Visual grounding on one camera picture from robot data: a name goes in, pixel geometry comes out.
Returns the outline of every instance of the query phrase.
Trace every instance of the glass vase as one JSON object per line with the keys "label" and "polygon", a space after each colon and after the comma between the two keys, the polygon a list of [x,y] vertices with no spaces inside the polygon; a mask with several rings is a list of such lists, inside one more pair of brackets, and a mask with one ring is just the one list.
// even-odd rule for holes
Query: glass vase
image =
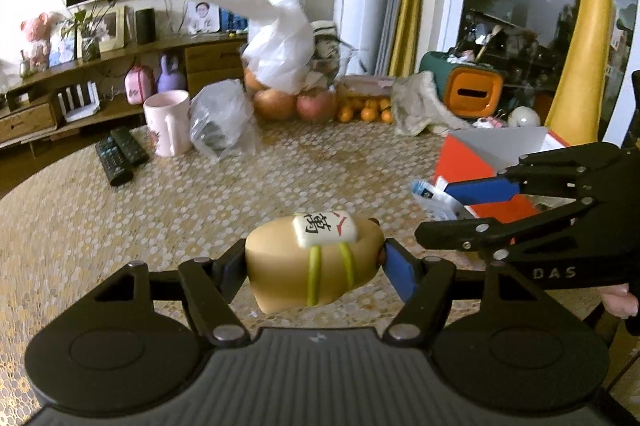
{"label": "glass vase", "polygon": [[100,58],[100,41],[97,36],[85,36],[82,39],[82,60],[91,61]]}

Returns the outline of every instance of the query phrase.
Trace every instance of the mug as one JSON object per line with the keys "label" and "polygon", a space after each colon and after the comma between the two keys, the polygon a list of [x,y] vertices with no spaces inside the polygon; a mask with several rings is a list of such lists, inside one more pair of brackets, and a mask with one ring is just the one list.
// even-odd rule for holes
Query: mug
{"label": "mug", "polygon": [[187,91],[166,91],[145,100],[143,110],[156,155],[173,157],[191,149],[189,103]]}

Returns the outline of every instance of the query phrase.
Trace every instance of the yellow curtain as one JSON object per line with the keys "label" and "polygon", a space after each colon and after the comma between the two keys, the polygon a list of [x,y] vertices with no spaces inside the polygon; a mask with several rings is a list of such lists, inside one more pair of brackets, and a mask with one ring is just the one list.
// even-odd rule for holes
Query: yellow curtain
{"label": "yellow curtain", "polygon": [[389,76],[407,77],[414,73],[421,5],[422,0],[402,0],[400,3]]}

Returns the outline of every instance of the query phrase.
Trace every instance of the pink teddy bear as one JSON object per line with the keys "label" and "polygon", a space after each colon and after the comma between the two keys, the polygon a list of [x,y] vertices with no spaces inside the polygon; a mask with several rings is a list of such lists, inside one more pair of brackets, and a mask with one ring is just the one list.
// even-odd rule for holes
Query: pink teddy bear
{"label": "pink teddy bear", "polygon": [[31,63],[32,71],[44,71],[49,67],[49,36],[51,28],[49,15],[41,13],[37,18],[25,20],[20,25],[27,45],[24,55]]}

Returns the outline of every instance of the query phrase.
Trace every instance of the pink bag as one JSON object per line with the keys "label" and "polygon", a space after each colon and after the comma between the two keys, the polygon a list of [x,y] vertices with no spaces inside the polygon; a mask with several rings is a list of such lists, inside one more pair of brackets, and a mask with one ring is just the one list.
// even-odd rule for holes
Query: pink bag
{"label": "pink bag", "polygon": [[134,65],[124,79],[127,101],[130,105],[142,105],[153,95],[156,85],[154,72],[146,65]]}

